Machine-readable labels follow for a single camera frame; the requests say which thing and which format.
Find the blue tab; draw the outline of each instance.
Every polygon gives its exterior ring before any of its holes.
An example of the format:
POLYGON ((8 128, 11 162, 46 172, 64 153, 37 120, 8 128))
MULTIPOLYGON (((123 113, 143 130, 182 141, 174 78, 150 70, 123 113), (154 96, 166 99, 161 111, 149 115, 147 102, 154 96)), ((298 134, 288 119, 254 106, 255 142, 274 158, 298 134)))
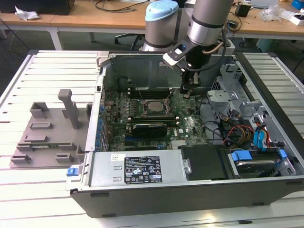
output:
POLYGON ((279 153, 280 153, 282 159, 283 158, 287 158, 287 154, 286 154, 286 152, 284 150, 280 150, 279 153))
POLYGON ((253 144, 255 146, 257 146, 257 139, 258 139, 258 131, 255 132, 254 136, 253 136, 253 144))
POLYGON ((251 154, 249 151, 234 151, 232 154, 233 161, 244 161, 252 160, 251 154))
POLYGON ((68 168, 66 174, 67 177, 78 176, 78 168, 68 168))
POLYGON ((231 153, 231 156, 232 156, 232 159, 234 162, 238 161, 237 153, 233 152, 233 153, 231 153))
POLYGON ((259 138, 258 138, 258 143, 257 143, 257 147, 259 149, 262 149, 262 151, 266 151, 266 148, 263 147, 264 136, 265 136, 265 133, 263 131, 261 131, 259 138))

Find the computer case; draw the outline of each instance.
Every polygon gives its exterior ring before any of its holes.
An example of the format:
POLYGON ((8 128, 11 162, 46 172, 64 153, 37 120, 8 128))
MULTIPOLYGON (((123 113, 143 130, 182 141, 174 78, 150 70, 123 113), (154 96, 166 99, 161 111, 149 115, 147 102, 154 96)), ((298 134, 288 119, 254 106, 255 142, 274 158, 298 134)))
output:
POLYGON ((24 11, 68 15, 74 3, 75 0, 1 0, 0 11, 1 13, 13 13, 16 11, 16 6, 24 11))

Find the floor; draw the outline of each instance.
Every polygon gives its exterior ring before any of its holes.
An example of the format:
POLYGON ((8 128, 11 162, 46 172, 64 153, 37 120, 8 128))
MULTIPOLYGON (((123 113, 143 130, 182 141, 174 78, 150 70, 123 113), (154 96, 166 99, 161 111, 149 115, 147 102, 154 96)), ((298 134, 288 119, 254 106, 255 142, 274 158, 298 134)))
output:
MULTIPOLYGON (((17 31, 17 35, 26 43, 30 49, 54 50, 54 46, 49 33, 43 31, 17 31)), ((120 44, 114 44, 114 36, 117 34, 96 33, 96 42, 90 41, 88 33, 81 32, 62 32, 60 34, 65 50, 130 50, 135 37, 120 39, 120 44)), ((249 39, 244 47, 239 47, 243 39, 234 39, 236 51, 258 52, 256 40, 249 39)), ((18 70, 28 50, 11 32, 8 38, 1 40, 0 45, 0 95, 18 70)), ((143 45, 143 40, 138 42, 137 47, 143 45)), ((280 40, 275 53, 279 58, 293 70, 298 61, 304 56, 304 41, 295 44, 280 40)), ((304 62, 298 67, 295 75, 302 81, 304 80, 304 62)))

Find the black plastic cover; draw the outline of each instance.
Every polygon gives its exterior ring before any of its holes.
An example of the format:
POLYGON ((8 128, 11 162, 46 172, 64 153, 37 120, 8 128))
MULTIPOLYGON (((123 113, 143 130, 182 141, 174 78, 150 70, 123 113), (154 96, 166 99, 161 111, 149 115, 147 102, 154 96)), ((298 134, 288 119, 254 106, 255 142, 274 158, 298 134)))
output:
POLYGON ((221 145, 194 145, 181 147, 182 158, 190 163, 189 181, 234 179, 228 156, 221 145))

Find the sticker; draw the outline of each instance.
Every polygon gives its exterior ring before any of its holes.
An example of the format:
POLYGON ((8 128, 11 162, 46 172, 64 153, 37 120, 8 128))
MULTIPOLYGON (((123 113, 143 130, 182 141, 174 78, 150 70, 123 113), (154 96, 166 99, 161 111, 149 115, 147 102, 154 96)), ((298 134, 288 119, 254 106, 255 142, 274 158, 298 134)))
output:
POLYGON ((126 184, 159 183, 162 182, 161 174, 159 156, 124 158, 124 182, 126 184))
POLYGON ((117 162, 117 161, 123 161, 125 158, 125 154, 124 153, 120 153, 120 154, 111 154, 111 161, 112 162, 117 162))
POLYGON ((168 65, 165 62, 160 62, 160 67, 167 67, 168 65))

